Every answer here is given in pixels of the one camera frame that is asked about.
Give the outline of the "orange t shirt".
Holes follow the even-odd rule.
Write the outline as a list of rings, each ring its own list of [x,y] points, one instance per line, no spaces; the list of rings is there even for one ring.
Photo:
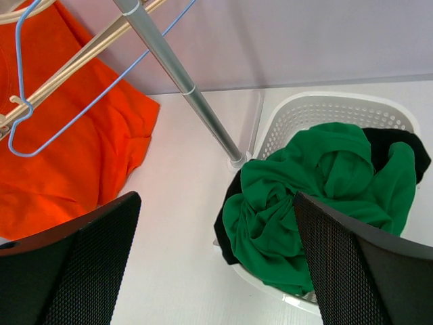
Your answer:
[[[106,94],[36,156],[1,147],[1,237],[17,240],[114,200],[150,144],[159,104]]]

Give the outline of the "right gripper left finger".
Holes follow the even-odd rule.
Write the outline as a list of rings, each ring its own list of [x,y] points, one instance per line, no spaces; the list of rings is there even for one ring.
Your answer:
[[[141,208],[128,192],[1,245],[2,324],[109,324]]]

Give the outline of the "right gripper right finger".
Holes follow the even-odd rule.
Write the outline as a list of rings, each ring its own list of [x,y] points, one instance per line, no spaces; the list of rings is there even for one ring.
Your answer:
[[[432,247],[302,192],[293,205],[324,324],[432,323]]]

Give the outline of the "blue wire hanger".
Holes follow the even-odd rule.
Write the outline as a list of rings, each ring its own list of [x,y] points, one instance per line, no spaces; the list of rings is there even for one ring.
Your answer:
[[[22,158],[36,156],[106,94],[123,93],[126,102],[138,98],[139,91],[124,77],[150,54],[149,50],[121,73],[104,64],[98,55],[33,108],[30,96],[94,36],[59,1],[33,17],[1,25],[1,114],[16,107],[9,100],[12,95],[29,108],[1,142],[4,150]]]

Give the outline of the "green t shirt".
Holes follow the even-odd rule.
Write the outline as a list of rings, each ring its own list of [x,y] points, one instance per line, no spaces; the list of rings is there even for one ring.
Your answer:
[[[371,142],[353,124],[325,123],[297,132],[281,149],[248,161],[240,191],[222,222],[238,263],[266,286],[294,296],[313,292],[312,245],[344,215],[400,236],[416,191],[415,152],[396,142],[373,165]]]

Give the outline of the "beige wooden hanger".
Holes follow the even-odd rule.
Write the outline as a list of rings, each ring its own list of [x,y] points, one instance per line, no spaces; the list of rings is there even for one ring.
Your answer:
[[[147,1],[138,1],[138,8],[144,9],[148,14],[160,7],[165,1],[153,1],[147,7],[143,5]],[[107,49],[115,40],[119,39],[128,30],[132,29],[126,16],[121,14],[103,31],[94,36],[82,49],[73,55],[48,81],[43,83],[31,96],[29,102],[33,108],[42,104],[55,90],[67,81],[75,72],[96,58]],[[13,123],[29,111],[29,108],[16,95],[9,98],[16,107],[7,114],[1,114],[1,142],[11,133]]]
[[[18,9],[24,1],[1,1],[1,25],[16,23],[21,17],[33,17],[55,3],[55,0],[33,1],[29,6]]]

